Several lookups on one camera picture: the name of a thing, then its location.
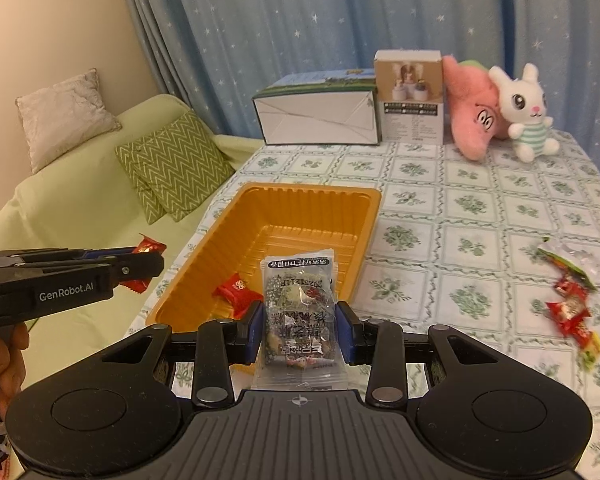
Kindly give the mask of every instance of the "sofa cushion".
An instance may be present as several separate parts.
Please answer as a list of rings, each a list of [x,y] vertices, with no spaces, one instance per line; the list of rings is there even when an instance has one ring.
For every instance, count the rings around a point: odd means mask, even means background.
[[[29,145],[33,173],[86,140],[122,127],[105,110],[94,68],[18,97],[16,106]]]
[[[130,169],[131,181],[141,180],[135,187],[143,205],[150,205],[145,208],[148,221],[159,214],[157,202],[176,222],[182,220],[233,174],[211,136],[206,124],[189,111],[156,132],[116,149],[125,169]]]
[[[162,207],[158,196],[154,193],[154,190],[151,189],[151,186],[142,179],[139,171],[136,170],[134,152],[140,152],[143,145],[144,140],[136,140],[135,142],[118,146],[116,148],[116,155],[131,180],[131,185],[134,187],[136,195],[138,195],[138,198],[140,199],[144,217],[146,218],[147,223],[151,225],[166,215],[167,211]]]

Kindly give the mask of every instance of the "tablecloth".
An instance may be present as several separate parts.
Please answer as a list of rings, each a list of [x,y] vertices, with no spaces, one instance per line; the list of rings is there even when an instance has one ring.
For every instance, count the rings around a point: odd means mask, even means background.
[[[391,319],[425,333],[445,323],[570,387],[589,405],[594,431],[580,462],[600,479],[600,361],[586,373],[577,349],[546,317],[559,277],[538,255],[543,236],[559,238],[600,261],[600,174],[573,137],[552,132],[557,156],[523,164],[510,141],[494,140],[486,160],[470,163],[443,146],[264,146],[227,181],[130,332],[147,313],[215,218],[247,182],[374,187],[382,203],[351,302],[361,317]],[[600,295],[589,300],[600,334]],[[350,369],[364,390],[368,367]],[[426,391],[422,368],[408,369],[410,396]],[[174,390],[190,392],[192,367],[181,365]]]

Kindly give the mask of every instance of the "plastic wrapper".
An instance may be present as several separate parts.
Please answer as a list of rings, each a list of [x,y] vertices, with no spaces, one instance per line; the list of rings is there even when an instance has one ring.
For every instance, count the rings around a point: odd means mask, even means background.
[[[160,242],[152,240],[148,236],[142,235],[142,241],[138,244],[138,247],[131,251],[131,253],[149,253],[151,251],[158,251],[160,254],[162,254],[166,248],[167,246],[165,244],[161,244]],[[121,282],[120,285],[124,285],[126,288],[130,288],[132,291],[142,294],[149,288],[150,283],[151,278],[147,280],[129,280],[128,282]]]
[[[591,333],[591,338],[587,345],[580,351],[580,362],[582,367],[590,372],[600,359],[600,338],[595,332]]]
[[[580,348],[580,363],[586,371],[590,371],[600,358],[600,337],[587,328],[584,321],[590,313],[578,296],[570,296],[565,301],[550,302],[546,306],[552,314],[560,332],[573,337]]]
[[[589,296],[589,291],[576,282],[568,273],[565,273],[565,275],[555,283],[554,289],[564,298],[577,296],[582,301],[587,301],[587,297]]]
[[[563,336],[574,335],[578,325],[590,316],[584,302],[577,296],[570,296],[564,301],[547,301],[546,306]]]
[[[570,248],[557,240],[545,238],[538,250],[549,261],[562,270],[577,275],[586,286],[596,290],[596,280],[600,276],[600,262],[587,251]]]
[[[222,296],[231,303],[234,308],[232,312],[234,319],[241,319],[253,301],[262,301],[262,294],[247,287],[237,272],[218,286],[213,295]]]
[[[335,329],[333,250],[268,256],[261,268],[266,316],[254,387],[346,388]]]

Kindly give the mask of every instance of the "human hand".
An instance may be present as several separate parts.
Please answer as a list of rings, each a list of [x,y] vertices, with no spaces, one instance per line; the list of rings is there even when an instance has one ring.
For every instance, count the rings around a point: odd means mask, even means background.
[[[21,350],[29,347],[29,332],[24,323],[16,325],[7,346],[0,339],[0,417],[4,420],[11,399],[20,392],[25,368]]]

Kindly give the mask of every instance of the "white box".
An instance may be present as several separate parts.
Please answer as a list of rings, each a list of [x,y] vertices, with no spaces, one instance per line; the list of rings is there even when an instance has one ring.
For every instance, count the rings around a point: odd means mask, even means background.
[[[372,69],[291,74],[253,97],[267,144],[377,144]]]
[[[442,144],[442,56],[439,50],[378,50],[374,61],[382,140]]]

